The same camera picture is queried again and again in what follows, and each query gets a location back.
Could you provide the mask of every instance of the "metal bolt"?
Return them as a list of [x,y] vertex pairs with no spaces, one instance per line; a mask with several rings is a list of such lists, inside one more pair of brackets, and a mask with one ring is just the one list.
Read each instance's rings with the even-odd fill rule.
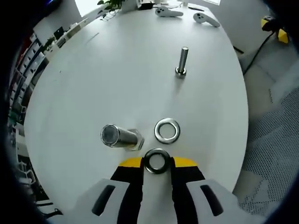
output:
[[109,147],[122,147],[129,151],[140,150],[144,139],[136,129],[125,130],[115,125],[106,125],[100,133],[102,142]]
[[186,60],[187,60],[187,56],[188,56],[188,51],[189,51],[189,49],[187,47],[182,47],[179,65],[175,69],[177,77],[179,77],[179,78],[185,78],[185,76],[186,76],[185,65],[186,65]]

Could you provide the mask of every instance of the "white vr controller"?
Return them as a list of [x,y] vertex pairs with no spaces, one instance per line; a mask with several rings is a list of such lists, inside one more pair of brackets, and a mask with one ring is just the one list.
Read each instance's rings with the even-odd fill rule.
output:
[[[159,17],[176,17],[176,16],[182,16],[182,15],[184,15],[184,13],[182,13],[182,12],[172,11],[169,8],[165,7],[165,6],[158,7],[156,9],[155,13]],[[193,19],[197,23],[208,22],[208,23],[210,23],[214,27],[219,27],[220,26],[219,22],[217,22],[212,17],[204,14],[203,12],[195,13],[194,16],[193,16]]]
[[169,8],[165,6],[160,6],[156,9],[156,15],[159,17],[176,17],[182,16],[184,13],[178,11],[171,11]]
[[194,14],[193,19],[197,23],[208,22],[214,27],[219,27],[220,26],[219,22],[217,22],[215,19],[211,18],[210,16],[208,16],[208,15],[202,13],[202,12]]

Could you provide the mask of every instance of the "large hex bolt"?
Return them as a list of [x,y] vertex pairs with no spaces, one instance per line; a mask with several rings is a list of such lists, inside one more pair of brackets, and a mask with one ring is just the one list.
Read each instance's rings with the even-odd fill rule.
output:
[[125,130],[116,125],[104,126],[100,136],[106,146],[125,148],[129,151],[140,150],[144,143],[144,138],[136,129]]

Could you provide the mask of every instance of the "shiny metal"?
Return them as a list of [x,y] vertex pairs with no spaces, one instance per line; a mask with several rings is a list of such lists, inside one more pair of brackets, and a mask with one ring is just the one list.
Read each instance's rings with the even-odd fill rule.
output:
[[125,130],[115,125],[106,125],[100,133],[102,142],[109,147],[122,147],[129,151],[140,150],[144,138],[136,129]]
[[186,76],[187,71],[185,69],[185,65],[186,65],[186,60],[187,60],[187,56],[188,56],[188,51],[189,51],[189,49],[187,47],[182,47],[179,65],[175,69],[176,75],[178,78],[185,78],[185,76]]
[[[169,125],[173,126],[173,128],[175,130],[175,133],[171,138],[164,138],[160,134],[160,128],[165,124],[169,124]],[[179,138],[181,130],[180,130],[180,127],[179,127],[178,123],[174,119],[164,118],[164,119],[158,121],[158,123],[156,123],[154,133],[155,133],[156,139],[159,142],[164,143],[164,144],[171,144]]]
[[[161,167],[161,168],[153,168],[150,164],[150,158],[153,156],[153,155],[161,155],[164,159],[164,165]],[[154,149],[151,149],[149,150],[145,156],[144,156],[144,159],[143,159],[143,163],[144,163],[144,167],[151,173],[153,174],[162,174],[164,172],[167,171],[167,169],[169,168],[170,166],[170,156],[169,154],[161,149],[161,148],[154,148]]]

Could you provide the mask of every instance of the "desk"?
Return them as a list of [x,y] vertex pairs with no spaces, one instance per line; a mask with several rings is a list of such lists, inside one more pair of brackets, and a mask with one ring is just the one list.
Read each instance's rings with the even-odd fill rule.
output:
[[72,27],[66,31],[58,40],[56,40],[49,51],[45,51],[45,55],[48,60],[51,60],[53,55],[69,40],[71,39],[78,31],[81,30],[84,26],[87,25],[87,19],[83,19],[81,22],[73,24]]
[[[176,10],[184,16],[159,18],[146,10],[93,21],[41,75],[27,108],[26,144],[40,183],[62,212],[121,161],[155,147],[196,161],[207,179],[234,189],[248,130],[241,67],[222,27],[196,23],[197,11]],[[189,47],[184,80],[174,72],[183,46]],[[181,127],[170,145],[153,134],[166,117]],[[109,123],[138,129],[141,151],[105,146],[100,131]],[[169,172],[144,171],[139,222],[176,223]]]

